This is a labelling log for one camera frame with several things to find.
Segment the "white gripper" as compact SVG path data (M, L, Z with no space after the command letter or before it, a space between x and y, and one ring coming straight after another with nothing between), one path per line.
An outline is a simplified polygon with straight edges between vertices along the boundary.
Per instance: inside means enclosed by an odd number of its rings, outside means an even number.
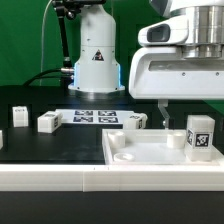
M168 129L166 99L224 99L224 58L184 59L177 47L141 48L131 62L129 93L134 99L159 99Z

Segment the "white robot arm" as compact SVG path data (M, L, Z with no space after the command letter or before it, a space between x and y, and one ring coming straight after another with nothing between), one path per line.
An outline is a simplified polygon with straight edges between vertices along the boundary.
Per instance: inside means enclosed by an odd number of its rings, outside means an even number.
M129 92L155 99L224 99L224 0L151 0L165 20L141 29L129 85L120 82L115 59L116 23L103 0L82 3L81 51L74 64L72 95L104 99Z

